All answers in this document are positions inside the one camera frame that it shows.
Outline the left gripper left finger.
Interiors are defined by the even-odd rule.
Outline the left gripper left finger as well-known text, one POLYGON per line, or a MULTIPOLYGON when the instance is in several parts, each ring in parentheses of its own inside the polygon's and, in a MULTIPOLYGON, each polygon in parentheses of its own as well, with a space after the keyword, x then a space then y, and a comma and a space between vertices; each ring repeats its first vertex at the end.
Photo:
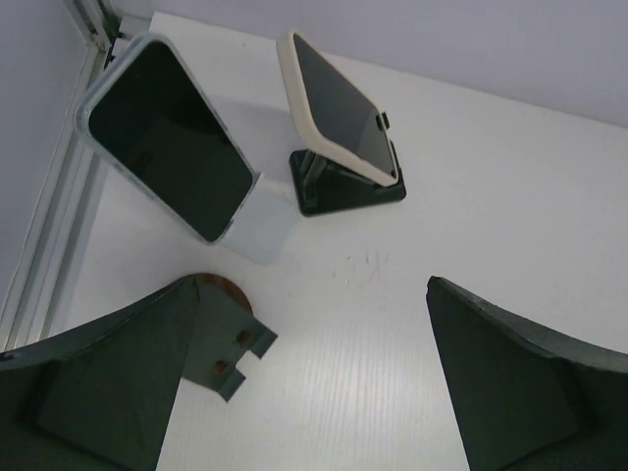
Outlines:
POLYGON ((155 469, 198 312, 184 278, 2 352, 2 469, 155 469))

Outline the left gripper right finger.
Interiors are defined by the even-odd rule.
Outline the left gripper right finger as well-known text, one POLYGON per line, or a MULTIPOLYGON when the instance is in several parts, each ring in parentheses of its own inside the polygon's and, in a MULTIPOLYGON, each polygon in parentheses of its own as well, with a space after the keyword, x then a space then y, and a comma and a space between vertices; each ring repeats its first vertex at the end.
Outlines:
POLYGON ((624 470, 627 356, 433 277, 427 306, 473 470, 624 470))

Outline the round wooden base phone stand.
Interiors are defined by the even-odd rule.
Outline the round wooden base phone stand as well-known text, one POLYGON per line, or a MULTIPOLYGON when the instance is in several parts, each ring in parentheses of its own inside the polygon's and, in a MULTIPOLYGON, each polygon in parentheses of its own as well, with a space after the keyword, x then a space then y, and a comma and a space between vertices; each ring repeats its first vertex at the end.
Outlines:
POLYGON ((261 359, 278 335, 259 321, 243 290, 215 274, 191 276, 199 312, 183 377, 230 400, 245 381, 237 363, 247 352, 261 359))

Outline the black folding phone stand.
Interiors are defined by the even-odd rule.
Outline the black folding phone stand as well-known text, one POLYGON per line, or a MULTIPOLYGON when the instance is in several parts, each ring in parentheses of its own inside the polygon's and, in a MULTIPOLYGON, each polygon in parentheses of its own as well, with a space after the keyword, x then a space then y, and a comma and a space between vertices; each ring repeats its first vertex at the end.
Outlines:
POLYGON ((305 217, 403 200, 406 186, 396 150, 390 146, 396 183, 382 186, 310 149, 294 151, 289 167, 300 213, 305 217))

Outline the phone with cream case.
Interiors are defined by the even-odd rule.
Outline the phone with cream case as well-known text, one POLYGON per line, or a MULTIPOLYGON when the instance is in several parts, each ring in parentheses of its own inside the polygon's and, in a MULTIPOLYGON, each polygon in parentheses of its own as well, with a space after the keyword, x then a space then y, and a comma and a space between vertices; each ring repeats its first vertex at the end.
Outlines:
POLYGON ((399 180, 383 113, 309 40, 292 30, 276 42, 288 106, 307 148, 380 186, 399 180))

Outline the silver metal phone stand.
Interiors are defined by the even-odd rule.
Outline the silver metal phone stand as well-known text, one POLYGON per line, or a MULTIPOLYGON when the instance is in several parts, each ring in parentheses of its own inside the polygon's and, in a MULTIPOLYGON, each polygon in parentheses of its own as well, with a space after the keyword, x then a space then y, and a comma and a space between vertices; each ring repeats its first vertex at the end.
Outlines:
POLYGON ((300 218, 287 189, 259 174, 218 244, 256 264, 273 263, 300 218))

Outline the left aluminium frame post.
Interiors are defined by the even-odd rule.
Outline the left aluminium frame post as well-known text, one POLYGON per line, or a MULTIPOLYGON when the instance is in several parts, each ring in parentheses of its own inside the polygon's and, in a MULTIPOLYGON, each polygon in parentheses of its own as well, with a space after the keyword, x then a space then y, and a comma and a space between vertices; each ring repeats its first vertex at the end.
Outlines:
POLYGON ((67 324, 106 176, 75 129, 120 21, 108 1, 1 5, 1 346, 67 324))

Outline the phone with clear blue case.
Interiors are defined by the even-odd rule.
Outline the phone with clear blue case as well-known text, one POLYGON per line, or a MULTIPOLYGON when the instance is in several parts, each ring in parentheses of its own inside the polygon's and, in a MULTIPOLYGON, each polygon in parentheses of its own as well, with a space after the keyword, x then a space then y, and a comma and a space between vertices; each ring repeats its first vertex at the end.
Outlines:
POLYGON ((129 182, 200 240, 215 244, 257 183, 181 53, 137 35, 88 88, 78 133, 129 182))

